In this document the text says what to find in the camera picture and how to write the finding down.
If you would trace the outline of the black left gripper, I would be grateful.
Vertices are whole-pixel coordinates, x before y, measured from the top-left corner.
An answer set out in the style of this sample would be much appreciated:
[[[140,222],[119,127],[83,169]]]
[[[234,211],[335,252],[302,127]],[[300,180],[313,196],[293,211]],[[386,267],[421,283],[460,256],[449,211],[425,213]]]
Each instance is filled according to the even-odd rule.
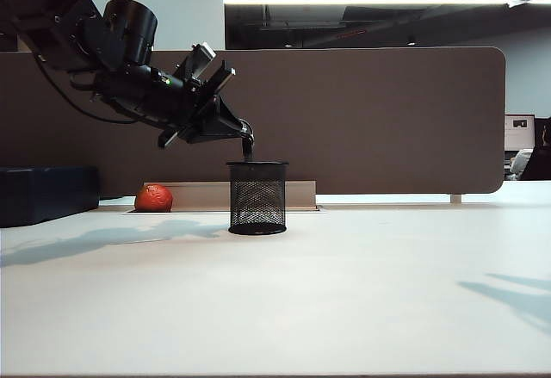
[[[234,75],[227,63],[206,82],[193,77],[182,80],[142,65],[98,72],[93,85],[117,113],[160,129],[158,147],[164,149],[177,138],[189,144],[254,140],[251,124],[237,117],[220,95]]]

